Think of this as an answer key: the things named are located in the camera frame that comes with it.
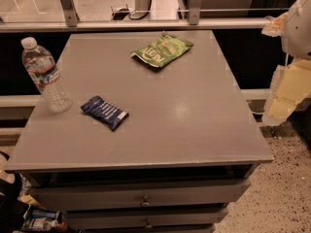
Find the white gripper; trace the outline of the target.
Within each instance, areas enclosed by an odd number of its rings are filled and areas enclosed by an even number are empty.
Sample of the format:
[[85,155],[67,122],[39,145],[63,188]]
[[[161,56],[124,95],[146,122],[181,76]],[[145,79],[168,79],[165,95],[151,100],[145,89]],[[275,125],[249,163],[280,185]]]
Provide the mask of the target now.
[[308,59],[278,65],[273,73],[261,119],[264,125],[278,126],[311,93],[311,0],[296,0],[288,13],[266,19],[269,22],[261,30],[263,35],[281,36],[283,52]]

